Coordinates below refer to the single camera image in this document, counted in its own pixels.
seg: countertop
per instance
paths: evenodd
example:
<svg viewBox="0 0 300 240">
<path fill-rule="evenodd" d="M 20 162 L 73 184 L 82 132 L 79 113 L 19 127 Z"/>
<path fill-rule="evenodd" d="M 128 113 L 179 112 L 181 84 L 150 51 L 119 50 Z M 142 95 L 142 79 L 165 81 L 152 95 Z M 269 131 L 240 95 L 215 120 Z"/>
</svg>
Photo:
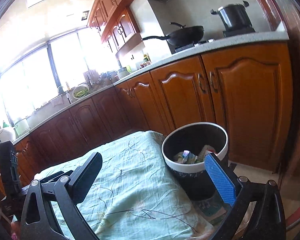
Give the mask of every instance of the countertop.
<svg viewBox="0 0 300 240">
<path fill-rule="evenodd" d="M 72 103 L 71 105 L 63 108 L 62 110 L 56 112 L 55 114 L 53 114 L 52 116 L 50 116 L 49 118 L 47 118 L 46 120 L 44 120 L 43 122 L 39 123 L 37 126 L 35 126 L 34 128 L 31 128 L 31 130 L 25 134 L 23 134 L 22 136 L 18 137 L 15 141 L 13 141 L 13 144 L 17 144 L 19 141 L 21 141 L 23 138 L 25 138 L 26 136 L 28 136 L 32 131 L 36 130 L 37 128 L 39 128 L 41 125 L 45 124 L 46 122 L 48 122 L 49 120 L 51 120 L 52 118 L 54 118 L 55 116 L 57 116 L 58 114 L 61 114 L 62 112 L 68 110 L 69 108 L 71 108 L 72 106 L 77 105 L 78 103 L 104 91 L 109 89 L 110 87 L 114 87 L 115 85 L 118 85 L 122 82 L 125 82 L 133 77 L 136 77 L 142 73 L 148 72 L 154 68 L 158 68 L 160 66 L 163 66 L 165 64 L 171 63 L 173 61 L 177 61 L 180 59 L 183 59 L 185 57 L 189 57 L 189 56 L 193 56 L 196 54 L 201 54 L 207 51 L 212 51 L 215 49 L 222 49 L 222 48 L 228 48 L 231 46 L 235 46 L 235 45 L 240 45 L 240 44 L 247 44 L 247 43 L 255 43 L 255 42 L 262 42 L 262 41 L 287 41 L 289 40 L 289 36 L 288 33 L 286 31 L 274 31 L 274 32 L 262 32 L 262 33 L 248 33 L 248 34 L 243 34 L 243 35 L 237 35 L 237 36 L 232 36 L 232 37 L 228 37 L 228 38 L 224 38 L 224 39 L 220 39 L 220 40 L 216 40 L 213 42 L 207 42 L 205 44 L 201 44 L 199 46 L 195 46 L 189 49 L 185 49 L 183 51 L 180 51 L 178 53 L 175 53 L 173 55 L 171 55 L 170 57 L 167 57 L 165 59 L 162 59 L 158 62 L 152 63 L 151 65 L 141 68 L 133 73 L 131 73 L 130 75 L 125 76 L 124 78 L 120 79 L 119 81 L 113 83 L 112 85 L 103 87 L 79 100 L 77 100 L 76 102 Z"/>
</svg>

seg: black trash can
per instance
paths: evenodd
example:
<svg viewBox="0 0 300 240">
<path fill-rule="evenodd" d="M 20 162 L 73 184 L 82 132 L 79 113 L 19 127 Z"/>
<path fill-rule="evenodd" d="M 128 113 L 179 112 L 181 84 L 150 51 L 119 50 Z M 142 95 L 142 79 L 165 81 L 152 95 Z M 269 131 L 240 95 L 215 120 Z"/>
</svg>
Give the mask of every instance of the black trash can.
<svg viewBox="0 0 300 240">
<path fill-rule="evenodd" d="M 162 144 L 162 154 L 168 168 L 191 200 L 210 198 L 216 188 L 205 170 L 204 162 L 181 164 L 174 162 L 173 157 L 184 150 L 198 155 L 206 144 L 214 147 L 221 162 L 228 165 L 228 134 L 215 123 L 184 125 L 170 133 Z"/>
</svg>

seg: screw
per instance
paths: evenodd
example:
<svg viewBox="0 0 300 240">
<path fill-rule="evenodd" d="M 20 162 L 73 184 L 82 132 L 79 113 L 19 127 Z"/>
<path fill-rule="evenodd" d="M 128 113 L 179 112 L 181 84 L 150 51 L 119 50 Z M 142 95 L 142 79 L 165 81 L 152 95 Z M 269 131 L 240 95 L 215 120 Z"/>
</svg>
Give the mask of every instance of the screw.
<svg viewBox="0 0 300 240">
<path fill-rule="evenodd" d="M 35 179 L 31 182 L 31 186 L 37 186 L 38 183 L 39 183 L 39 181 Z"/>
<path fill-rule="evenodd" d="M 240 176 L 240 177 L 239 177 L 239 180 L 240 180 L 241 182 L 247 182 L 247 181 L 248 181 L 248 178 L 245 177 L 245 176 Z"/>
<path fill-rule="evenodd" d="M 271 186 L 277 185 L 277 183 L 273 179 L 270 179 L 268 182 Z"/>
<path fill-rule="evenodd" d="M 63 183 L 67 182 L 68 181 L 68 176 L 62 176 L 60 178 L 60 181 L 63 182 Z"/>
</svg>

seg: rice cooker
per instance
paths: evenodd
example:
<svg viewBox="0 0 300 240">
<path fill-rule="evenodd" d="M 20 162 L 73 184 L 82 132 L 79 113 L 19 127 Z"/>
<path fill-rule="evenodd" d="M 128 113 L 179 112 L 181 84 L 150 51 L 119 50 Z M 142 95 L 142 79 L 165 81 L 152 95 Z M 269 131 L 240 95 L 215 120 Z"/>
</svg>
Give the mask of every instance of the rice cooker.
<svg viewBox="0 0 300 240">
<path fill-rule="evenodd" d="M 11 141 L 13 142 L 16 139 L 16 133 L 11 127 L 5 127 L 0 130 L 0 143 Z"/>
</svg>

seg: blue pad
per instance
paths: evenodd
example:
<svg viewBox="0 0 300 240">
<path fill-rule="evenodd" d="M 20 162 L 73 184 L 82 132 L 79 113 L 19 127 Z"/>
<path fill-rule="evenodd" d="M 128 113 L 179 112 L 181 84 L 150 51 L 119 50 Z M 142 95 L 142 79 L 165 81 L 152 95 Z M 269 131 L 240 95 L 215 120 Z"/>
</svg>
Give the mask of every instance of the blue pad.
<svg viewBox="0 0 300 240">
<path fill-rule="evenodd" d="M 235 186 L 211 154 L 205 156 L 204 166 L 223 201 L 233 206 L 236 199 Z"/>
</svg>

